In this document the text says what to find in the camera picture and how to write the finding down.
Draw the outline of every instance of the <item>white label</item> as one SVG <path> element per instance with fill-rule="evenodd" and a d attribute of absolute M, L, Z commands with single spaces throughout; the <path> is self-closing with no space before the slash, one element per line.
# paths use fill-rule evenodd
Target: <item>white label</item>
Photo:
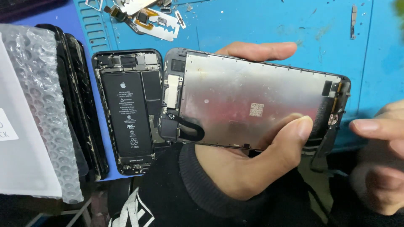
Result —
<path fill-rule="evenodd" d="M 3 108 L 0 108 L 0 141 L 18 139 L 11 123 L 8 121 L 6 113 Z"/>

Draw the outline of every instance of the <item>black battery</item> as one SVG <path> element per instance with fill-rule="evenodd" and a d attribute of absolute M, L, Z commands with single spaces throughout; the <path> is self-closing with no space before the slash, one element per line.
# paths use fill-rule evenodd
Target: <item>black battery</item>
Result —
<path fill-rule="evenodd" d="M 104 74 L 101 80 L 119 156 L 153 153 L 141 74 Z"/>

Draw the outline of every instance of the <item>black sweater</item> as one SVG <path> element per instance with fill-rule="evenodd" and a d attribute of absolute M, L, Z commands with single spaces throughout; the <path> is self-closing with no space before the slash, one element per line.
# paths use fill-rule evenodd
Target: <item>black sweater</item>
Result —
<path fill-rule="evenodd" d="M 176 146 L 175 151 L 162 154 L 150 167 L 120 217 L 111 220 L 112 227 L 404 226 L 404 216 L 383 216 L 362 206 L 347 180 L 340 176 L 330 179 L 332 223 L 324 224 L 310 208 L 308 186 L 297 169 L 248 201 L 232 199 L 204 172 L 194 145 Z M 350 172 L 355 166 L 355 153 L 331 155 L 328 161 L 329 167 Z"/>

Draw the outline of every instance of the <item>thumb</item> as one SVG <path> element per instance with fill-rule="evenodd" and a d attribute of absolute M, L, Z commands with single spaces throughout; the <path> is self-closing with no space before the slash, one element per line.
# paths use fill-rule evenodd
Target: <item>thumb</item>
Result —
<path fill-rule="evenodd" d="M 313 120 L 309 116 L 293 120 L 282 128 L 264 152 L 249 160 L 247 170 L 254 174 L 257 181 L 255 183 L 264 187 L 264 190 L 297 167 L 303 145 L 307 142 L 312 129 Z"/>

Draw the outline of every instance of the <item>bubble wrap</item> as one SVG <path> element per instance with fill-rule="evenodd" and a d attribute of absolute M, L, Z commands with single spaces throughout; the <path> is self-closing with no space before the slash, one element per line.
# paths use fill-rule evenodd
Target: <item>bubble wrap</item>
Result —
<path fill-rule="evenodd" d="M 54 33 L 0 24 L 2 40 L 47 147 L 66 203 L 83 201 L 73 141 L 59 84 Z"/>

